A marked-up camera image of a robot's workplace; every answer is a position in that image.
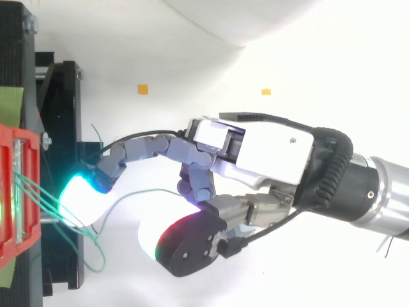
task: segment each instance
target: wire bundle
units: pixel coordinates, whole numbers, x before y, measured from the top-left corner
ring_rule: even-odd
[[[17,171],[14,171],[15,175],[15,180],[14,184],[21,189],[35,204],[37,204],[41,209],[46,211],[50,216],[55,217],[58,219],[58,221],[62,222],[66,227],[68,227],[71,231],[78,233],[79,235],[82,235],[84,237],[90,238],[95,246],[98,248],[99,252],[101,253],[102,259],[103,259],[103,264],[101,268],[95,269],[92,266],[90,266],[87,261],[83,258],[79,250],[77,249],[77,246],[72,242],[72,240],[69,238],[69,236],[64,232],[64,230],[61,229],[61,227],[57,223],[53,223],[52,225],[55,227],[57,232],[71,245],[73,250],[79,255],[82,260],[84,261],[84,265],[92,272],[99,273],[102,272],[105,268],[106,265],[106,257],[104,254],[104,251],[101,248],[101,245],[97,241],[97,237],[94,236],[91,231],[78,219],[76,218],[66,207],[64,207],[57,198],[55,198],[53,195],[48,193],[45,189],[41,188],[38,184],[33,182],[31,179],[25,177],[24,175],[18,173]],[[49,201],[45,200],[44,198],[41,197],[41,195],[37,191],[41,191],[46,197],[48,197],[52,203],[55,203],[58,207],[64,208],[71,216],[73,216],[77,222],[73,223],[71,220],[67,219],[66,217],[63,217],[58,209],[53,206]],[[71,225],[75,224],[81,224],[82,228],[78,227],[73,227]]]

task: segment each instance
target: green tape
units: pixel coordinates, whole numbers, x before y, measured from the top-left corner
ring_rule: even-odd
[[[14,267],[15,257],[0,269],[0,288],[10,288],[12,286]]]
[[[20,127],[23,88],[0,86],[0,123]]]

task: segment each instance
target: silver cylinder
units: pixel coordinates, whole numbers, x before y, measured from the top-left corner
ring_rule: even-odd
[[[409,169],[372,157],[379,189],[372,207],[351,224],[356,227],[409,240]]]

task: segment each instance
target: green light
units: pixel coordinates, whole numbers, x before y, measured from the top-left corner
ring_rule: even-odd
[[[94,223],[113,204],[113,197],[112,192],[100,193],[81,175],[75,175],[61,193],[59,203],[59,213],[75,226],[82,227],[77,219],[85,226]]]

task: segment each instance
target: red plastic frame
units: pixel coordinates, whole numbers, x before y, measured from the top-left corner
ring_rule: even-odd
[[[40,208],[24,195],[23,241],[16,245],[12,209],[13,140],[22,139],[23,175],[40,184],[40,137],[34,132],[0,124],[0,269],[41,237]]]

